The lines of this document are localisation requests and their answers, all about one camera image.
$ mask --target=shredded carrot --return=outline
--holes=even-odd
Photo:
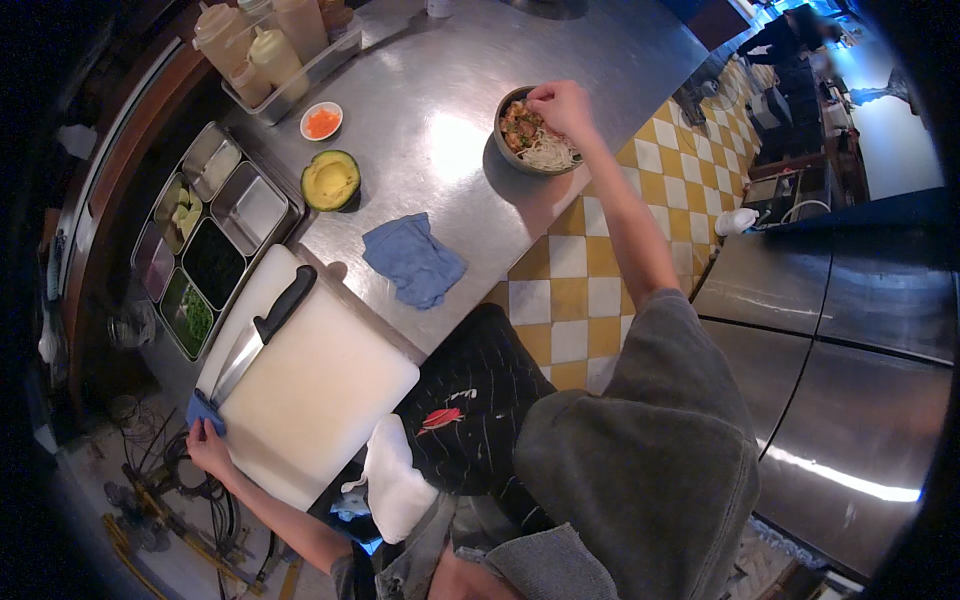
[[[321,108],[306,120],[306,132],[310,137],[324,137],[330,135],[338,125],[340,125],[340,115]]]

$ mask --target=gray t-shirt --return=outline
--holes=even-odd
[[[458,557],[531,600],[712,600],[759,495],[756,460],[723,355],[683,293],[658,290],[603,396],[557,392],[520,429],[516,476],[562,525],[511,540],[495,507],[442,494],[372,582],[378,569],[362,551],[338,561],[333,579],[344,599],[421,600],[449,537]]]

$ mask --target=avocado half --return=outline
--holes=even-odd
[[[322,212],[340,210],[360,199],[360,169],[342,150],[314,156],[300,176],[300,191],[310,206]]]

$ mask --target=dark ceramic bowl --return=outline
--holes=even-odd
[[[534,89],[533,85],[527,85],[526,87],[518,87],[514,91],[510,92],[503,97],[503,100],[500,101],[500,106],[496,108],[496,114],[493,116],[493,140],[496,142],[496,147],[500,150],[500,154],[507,159],[507,162],[515,166],[520,171],[524,173],[530,173],[531,175],[563,175],[564,173],[569,173],[570,171],[576,169],[580,166],[580,163],[574,164],[562,171],[546,171],[544,169],[537,169],[526,162],[520,160],[514,154],[514,151],[507,146],[507,140],[503,139],[503,132],[500,130],[500,117],[502,117],[507,112],[507,108],[510,107],[510,103],[514,100],[523,100],[527,97],[527,94]]]

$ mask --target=black knife handle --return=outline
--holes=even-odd
[[[294,314],[294,311],[306,298],[316,281],[317,270],[310,265],[300,265],[297,267],[297,278],[274,301],[274,305],[270,307],[270,312],[267,313],[267,318],[253,317],[253,326],[256,327],[256,332],[260,334],[264,346],[270,344],[271,338],[283,327],[290,315]]]

